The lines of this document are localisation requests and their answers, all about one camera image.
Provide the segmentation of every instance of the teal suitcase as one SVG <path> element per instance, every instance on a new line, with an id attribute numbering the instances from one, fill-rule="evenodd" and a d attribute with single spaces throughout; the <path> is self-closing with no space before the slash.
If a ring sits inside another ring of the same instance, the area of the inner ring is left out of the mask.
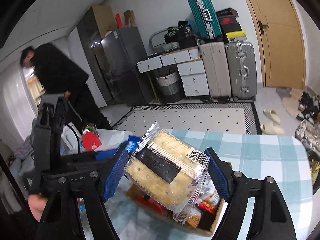
<path id="1" fill-rule="evenodd" d="M 215 39 L 222 35 L 211 0 L 188 0 L 188 2 L 201 37 Z"/>

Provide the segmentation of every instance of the barcode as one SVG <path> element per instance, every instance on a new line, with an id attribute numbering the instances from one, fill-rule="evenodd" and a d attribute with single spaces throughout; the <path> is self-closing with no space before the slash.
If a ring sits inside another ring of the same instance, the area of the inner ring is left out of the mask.
<path id="1" fill-rule="evenodd" d="M 201 165 L 204 168 L 208 167 L 208 163 L 209 163 L 208 155 L 206 155 L 198 150 L 191 148 L 190 152 L 186 154 L 186 157 L 189 158 L 190 160 L 192 160 L 193 162 L 198 163 L 199 165 Z"/>

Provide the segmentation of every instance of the drawer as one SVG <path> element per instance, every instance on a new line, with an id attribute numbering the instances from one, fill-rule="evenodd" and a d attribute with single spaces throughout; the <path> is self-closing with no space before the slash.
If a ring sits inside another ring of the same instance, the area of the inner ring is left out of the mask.
<path id="1" fill-rule="evenodd" d="M 161 56 L 161 59 L 163 65 L 168 66 L 172 64 L 190 61 L 190 55 L 188 50 L 183 50 L 172 54 L 163 55 Z"/>
<path id="2" fill-rule="evenodd" d="M 207 77 L 205 73 L 181 76 L 181 79 L 184 86 L 192 86 L 194 84 L 207 83 Z"/>
<path id="3" fill-rule="evenodd" d="M 160 57 L 153 57 L 147 60 L 142 61 L 138 64 L 138 69 L 140 73 L 147 72 L 149 70 L 161 68 L 161 60 Z"/>
<path id="4" fill-rule="evenodd" d="M 189 50 L 189 53 L 190 53 L 190 59 L 191 59 L 191 60 L 200 58 L 200 56 L 199 56 L 199 49 L 198 49 L 198 48 L 196 48 L 196 49 L 190 49 L 190 50 Z"/>
<path id="5" fill-rule="evenodd" d="M 205 73 L 202 59 L 178 64 L 180 76 Z"/>
<path id="6" fill-rule="evenodd" d="M 208 84 L 194 84 L 191 86 L 183 86 L 184 92 L 186 97 L 193 97 L 193 96 L 206 96 L 209 95 L 209 88 Z"/>

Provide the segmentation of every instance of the suitcase handle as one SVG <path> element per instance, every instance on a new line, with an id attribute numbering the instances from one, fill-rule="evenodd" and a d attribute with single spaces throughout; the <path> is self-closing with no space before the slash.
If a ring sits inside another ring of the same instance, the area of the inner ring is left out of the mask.
<path id="1" fill-rule="evenodd" d="M 244 69 L 245 69 L 246 72 L 247 72 L 247 76 L 246 76 L 244 79 L 247 79 L 247 78 L 249 78 L 249 68 L 246 67 L 246 66 L 243 66 L 243 67 L 244 67 Z"/>
<path id="2" fill-rule="evenodd" d="M 206 22 L 212 22 L 212 18 L 208 9 L 202 9 L 202 15 Z"/>

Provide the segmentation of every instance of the rug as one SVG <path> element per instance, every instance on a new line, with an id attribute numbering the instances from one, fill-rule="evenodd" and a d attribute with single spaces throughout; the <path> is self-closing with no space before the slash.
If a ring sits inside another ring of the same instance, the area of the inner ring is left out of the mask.
<path id="1" fill-rule="evenodd" d="M 292 118 L 296 119 L 296 116 L 300 113 L 298 106 L 303 90 L 294 88 L 277 88 L 276 93 L 281 98 L 283 108 Z"/>
<path id="2" fill-rule="evenodd" d="M 113 129 L 143 136 L 155 122 L 164 129 L 261 134 L 251 102 L 133 106 Z"/>

